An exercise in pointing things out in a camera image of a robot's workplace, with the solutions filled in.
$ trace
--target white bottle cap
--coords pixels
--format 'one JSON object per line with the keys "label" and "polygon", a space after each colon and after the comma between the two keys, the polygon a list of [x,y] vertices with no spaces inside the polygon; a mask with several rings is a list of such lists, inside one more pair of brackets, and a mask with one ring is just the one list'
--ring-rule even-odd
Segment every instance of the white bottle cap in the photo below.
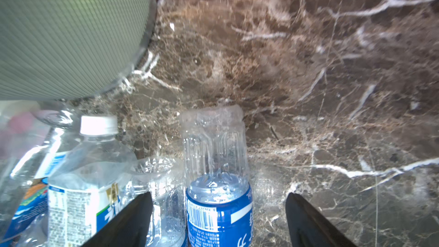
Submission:
{"label": "white bottle cap", "polygon": [[117,117],[107,115],[84,115],[81,117],[81,134],[108,135],[117,134]]}

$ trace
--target marble wall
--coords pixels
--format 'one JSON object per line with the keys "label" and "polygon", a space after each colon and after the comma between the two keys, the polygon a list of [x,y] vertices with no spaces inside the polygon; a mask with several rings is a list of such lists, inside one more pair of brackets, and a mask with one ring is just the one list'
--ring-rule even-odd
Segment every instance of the marble wall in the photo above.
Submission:
{"label": "marble wall", "polygon": [[73,101],[139,158],[181,157],[178,115],[239,104],[252,246],[290,246],[302,194],[358,246],[439,243],[439,0],[159,0],[143,63]]}

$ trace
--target green stripe on label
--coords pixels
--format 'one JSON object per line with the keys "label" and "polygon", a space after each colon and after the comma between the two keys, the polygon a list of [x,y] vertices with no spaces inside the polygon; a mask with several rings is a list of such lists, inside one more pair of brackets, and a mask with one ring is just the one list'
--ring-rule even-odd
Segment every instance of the green stripe on label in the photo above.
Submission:
{"label": "green stripe on label", "polygon": [[102,214],[104,211],[106,211],[108,209],[108,207],[110,207],[110,204],[107,205],[107,207],[105,207],[104,209],[102,209],[99,213],[97,213],[96,217],[99,216],[100,214]]}

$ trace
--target ribbed lampshade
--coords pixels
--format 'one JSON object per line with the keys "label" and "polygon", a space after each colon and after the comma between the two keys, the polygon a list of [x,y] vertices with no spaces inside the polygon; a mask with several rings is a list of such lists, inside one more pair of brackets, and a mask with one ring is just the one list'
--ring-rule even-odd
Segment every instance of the ribbed lampshade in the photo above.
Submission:
{"label": "ribbed lampshade", "polygon": [[155,0],[0,0],[0,99],[91,96],[145,52]]}

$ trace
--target bottle neck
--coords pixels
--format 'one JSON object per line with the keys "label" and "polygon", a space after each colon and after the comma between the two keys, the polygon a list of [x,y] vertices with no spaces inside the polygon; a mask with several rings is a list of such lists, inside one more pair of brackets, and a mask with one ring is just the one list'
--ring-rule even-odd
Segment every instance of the bottle neck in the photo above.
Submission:
{"label": "bottle neck", "polygon": [[84,141],[88,142],[101,142],[101,141],[111,141],[115,139],[114,134],[107,135],[84,135]]}

